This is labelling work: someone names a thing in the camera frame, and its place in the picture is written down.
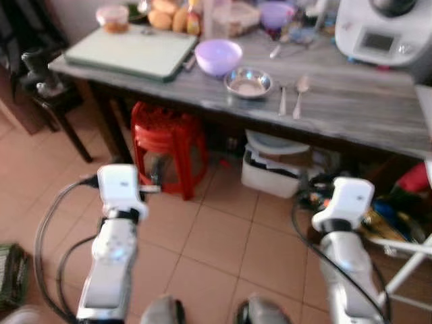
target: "red plastic stool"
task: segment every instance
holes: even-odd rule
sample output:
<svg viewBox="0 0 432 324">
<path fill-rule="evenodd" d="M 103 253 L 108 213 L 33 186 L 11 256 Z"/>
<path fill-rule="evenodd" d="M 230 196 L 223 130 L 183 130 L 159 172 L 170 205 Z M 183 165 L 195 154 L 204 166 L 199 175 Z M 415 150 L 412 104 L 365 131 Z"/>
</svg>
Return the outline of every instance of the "red plastic stool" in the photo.
<svg viewBox="0 0 432 324">
<path fill-rule="evenodd" d="M 180 183 L 163 184 L 162 191 L 181 192 L 184 200 L 194 196 L 194 187 L 205 175 L 208 154 L 199 120 L 161 107 L 138 102 L 132 110 L 132 140 L 140 182 L 152 184 L 146 177 L 144 155 L 147 152 L 170 154 L 175 161 Z M 190 149 L 195 144 L 202 160 L 198 175 L 192 176 Z"/>
</svg>

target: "black cable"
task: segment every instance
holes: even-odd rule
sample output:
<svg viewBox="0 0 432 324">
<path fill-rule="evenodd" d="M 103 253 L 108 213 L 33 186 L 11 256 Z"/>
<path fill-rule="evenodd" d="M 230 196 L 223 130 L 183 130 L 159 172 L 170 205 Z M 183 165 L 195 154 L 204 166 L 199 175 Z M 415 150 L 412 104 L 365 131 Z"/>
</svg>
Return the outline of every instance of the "black cable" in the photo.
<svg viewBox="0 0 432 324">
<path fill-rule="evenodd" d="M 302 232 L 300 231 L 300 227 L 298 226 L 298 222 L 297 222 L 297 216 L 296 216 L 296 209 L 298 207 L 298 201 L 296 200 L 292 206 L 292 210 L 291 210 L 291 220 L 292 220 L 292 225 L 294 227 L 294 229 L 296 230 L 297 234 L 300 236 L 300 239 L 302 240 L 302 242 L 308 247 L 310 248 L 315 254 L 317 254 L 320 258 L 324 259 L 327 263 L 329 263 L 334 269 L 336 269 L 343 277 L 345 277 L 345 279 L 347 279 L 373 306 L 373 308 L 377 311 L 377 313 L 379 314 L 379 316 L 383 319 L 383 322 L 386 324 L 391 324 L 389 319 L 386 318 L 383 314 L 383 311 L 379 308 L 379 306 L 377 305 L 377 303 L 372 299 L 372 297 L 369 296 L 369 294 L 367 292 L 365 292 L 363 290 L 363 288 L 361 288 L 359 286 L 358 283 L 356 283 L 350 275 L 348 275 L 341 267 L 339 267 L 336 263 L 334 263 L 327 255 L 325 255 L 324 253 L 322 253 L 318 248 L 316 248 L 312 242 L 310 242 L 306 237 L 304 237 L 304 235 L 302 234 Z"/>
<path fill-rule="evenodd" d="M 63 291 L 63 274 L 66 268 L 66 263 L 71 255 L 71 253 L 78 248 L 79 246 L 94 240 L 96 238 L 96 235 L 90 236 L 89 238 L 85 238 L 77 243 L 75 243 L 73 246 L 71 246 L 66 253 L 62 256 L 59 267 L 57 268 L 57 277 L 56 277 L 56 282 L 57 282 L 57 294 L 59 295 L 59 299 L 60 299 L 60 304 L 63 307 L 64 311 L 69 315 L 69 316 L 74 316 L 74 313 L 72 312 L 68 302 L 66 301 L 65 298 L 65 294 Z"/>
<path fill-rule="evenodd" d="M 67 194 L 69 194 L 74 188 L 78 187 L 79 185 L 83 184 L 83 181 L 76 182 L 74 184 L 70 184 L 66 188 L 64 188 L 55 198 L 54 203 L 49 208 L 47 214 L 45 215 L 45 218 L 41 221 L 39 224 L 37 233 L 36 233 L 36 239 L 34 242 L 34 274 L 36 277 L 36 283 L 39 287 L 40 292 L 42 293 L 42 297 L 44 301 L 48 304 L 48 306 L 58 315 L 60 316 L 65 322 L 70 324 L 76 324 L 77 320 L 75 316 L 70 316 L 69 314 L 65 313 L 50 297 L 47 289 L 47 285 L 45 283 L 44 274 L 43 274 L 43 240 L 45 238 L 45 232 L 47 230 L 47 227 L 49 225 L 49 222 L 53 218 L 54 212 L 57 210 L 59 204 L 62 202 L 62 200 L 66 197 Z"/>
<path fill-rule="evenodd" d="M 371 262 L 372 262 L 373 271 L 375 271 L 375 273 L 377 274 L 379 284 L 381 285 L 381 289 L 383 290 L 383 292 L 385 294 L 385 316 L 387 317 L 387 320 L 389 322 L 391 322 L 393 320 L 392 319 L 393 318 L 393 316 L 392 316 L 392 302 L 390 300 L 390 296 L 389 296 L 388 291 L 385 289 L 387 284 L 385 282 L 385 279 L 384 279 L 382 272 L 380 272 L 377 265 L 373 261 L 371 261 Z"/>
</svg>

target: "metal bowl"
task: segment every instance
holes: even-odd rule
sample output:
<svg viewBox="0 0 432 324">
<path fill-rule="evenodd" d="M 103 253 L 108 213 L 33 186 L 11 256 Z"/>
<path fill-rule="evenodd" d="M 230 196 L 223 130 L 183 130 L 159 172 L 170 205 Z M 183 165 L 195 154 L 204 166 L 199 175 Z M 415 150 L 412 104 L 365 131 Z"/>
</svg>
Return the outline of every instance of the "metal bowl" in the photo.
<svg viewBox="0 0 432 324">
<path fill-rule="evenodd" d="M 250 67 L 239 67 L 231 71 L 224 81 L 228 91 L 245 99 L 262 98 L 273 86 L 267 73 Z"/>
</svg>

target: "lavender bowl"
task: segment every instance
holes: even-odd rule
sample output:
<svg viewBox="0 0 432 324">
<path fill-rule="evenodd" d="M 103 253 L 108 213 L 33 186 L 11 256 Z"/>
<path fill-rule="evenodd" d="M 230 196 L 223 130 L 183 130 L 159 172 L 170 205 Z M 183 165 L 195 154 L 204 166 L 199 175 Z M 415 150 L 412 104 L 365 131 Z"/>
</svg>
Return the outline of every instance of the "lavender bowl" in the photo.
<svg viewBox="0 0 432 324">
<path fill-rule="evenodd" d="M 242 48 L 226 39 L 212 39 L 195 48 L 196 61 L 200 68 L 211 76 L 224 76 L 240 63 Z"/>
<path fill-rule="evenodd" d="M 281 1 L 267 1 L 259 5 L 261 23 L 266 29 L 277 30 L 284 27 L 296 10 L 292 5 Z"/>
</svg>

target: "white cutting board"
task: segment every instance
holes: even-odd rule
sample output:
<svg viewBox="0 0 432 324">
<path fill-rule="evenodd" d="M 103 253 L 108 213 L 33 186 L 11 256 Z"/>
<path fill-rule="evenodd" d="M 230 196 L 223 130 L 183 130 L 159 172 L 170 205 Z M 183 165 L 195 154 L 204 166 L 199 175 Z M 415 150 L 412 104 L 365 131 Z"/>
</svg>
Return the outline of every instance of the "white cutting board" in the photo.
<svg viewBox="0 0 432 324">
<path fill-rule="evenodd" d="M 161 30 L 143 34 L 143 30 L 143 26 L 130 25 L 129 31 L 112 34 L 99 28 L 67 50 L 65 58 L 70 63 L 172 80 L 197 38 Z"/>
</svg>

